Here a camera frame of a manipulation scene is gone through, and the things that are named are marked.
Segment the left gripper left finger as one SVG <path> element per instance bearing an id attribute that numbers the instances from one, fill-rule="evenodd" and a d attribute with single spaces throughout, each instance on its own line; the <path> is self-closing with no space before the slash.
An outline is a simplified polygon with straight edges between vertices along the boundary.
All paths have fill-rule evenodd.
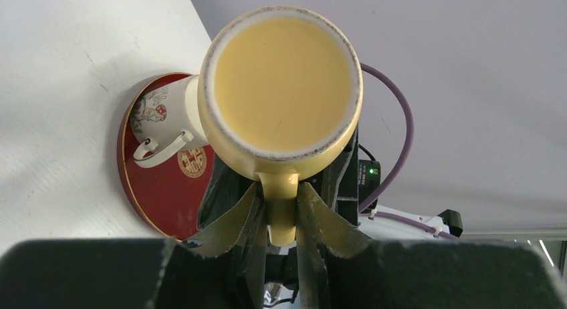
<path id="1" fill-rule="evenodd" d="M 185 241 L 23 241 L 1 257 L 1 307 L 261 308 L 266 230 L 252 184 Z"/>

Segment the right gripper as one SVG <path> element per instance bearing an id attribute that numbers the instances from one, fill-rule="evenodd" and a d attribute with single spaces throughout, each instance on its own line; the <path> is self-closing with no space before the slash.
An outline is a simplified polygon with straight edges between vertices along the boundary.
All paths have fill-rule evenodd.
<path id="1" fill-rule="evenodd" d="M 213 172 L 198 210 L 197 228 L 205 228 L 235 206 L 250 185 L 249 179 L 215 154 Z M 358 224 L 358 128 L 344 150 L 322 171 L 320 196 L 332 211 L 351 225 Z M 285 255 L 266 254 L 264 282 L 286 288 L 299 286 L 296 247 Z"/>

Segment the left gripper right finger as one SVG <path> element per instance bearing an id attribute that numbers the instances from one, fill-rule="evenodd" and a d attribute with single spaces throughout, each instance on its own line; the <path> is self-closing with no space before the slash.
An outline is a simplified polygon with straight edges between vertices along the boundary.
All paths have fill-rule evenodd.
<path id="1" fill-rule="evenodd" d="M 504 242 L 375 240 L 308 183 L 297 196 L 302 308 L 565 308 L 566 285 L 535 249 Z"/>

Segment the yellow mug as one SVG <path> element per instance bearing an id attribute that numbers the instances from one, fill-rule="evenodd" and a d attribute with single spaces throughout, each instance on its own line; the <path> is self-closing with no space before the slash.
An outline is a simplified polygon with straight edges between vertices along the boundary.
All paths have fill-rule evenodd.
<path id="1" fill-rule="evenodd" d="M 299 182 L 344 150 L 362 103 L 358 56 L 318 13 L 254 9 L 213 39 L 199 74 L 201 124 L 216 155 L 261 184 L 273 245 L 295 240 Z"/>

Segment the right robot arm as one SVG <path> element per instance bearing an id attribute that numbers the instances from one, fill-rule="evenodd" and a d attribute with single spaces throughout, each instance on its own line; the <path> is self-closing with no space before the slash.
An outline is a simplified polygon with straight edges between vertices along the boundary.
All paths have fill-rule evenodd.
<path id="1" fill-rule="evenodd" d="M 379 169 L 380 165 L 373 159 L 359 160 L 360 150 L 362 146 L 354 135 L 337 160 L 307 180 L 322 202 L 351 225 L 358 224 L 359 194 L 378 188 L 381 176 L 380 173 L 370 174 L 370 170 Z M 237 174 L 214 155 L 213 173 L 199 207 L 197 227 L 204 229 L 230 210 L 251 184 L 251 180 Z M 448 229 L 448 237 L 458 237 L 463 231 L 460 214 L 453 210 L 446 210 L 433 217 L 422 217 L 382 206 L 378 207 L 378 212 L 387 219 L 396 221 L 395 231 L 414 227 L 432 235 L 436 227 L 441 227 Z M 290 250 L 288 260 L 268 256 L 265 281 L 297 286 L 301 276 L 299 263 L 295 249 Z"/>

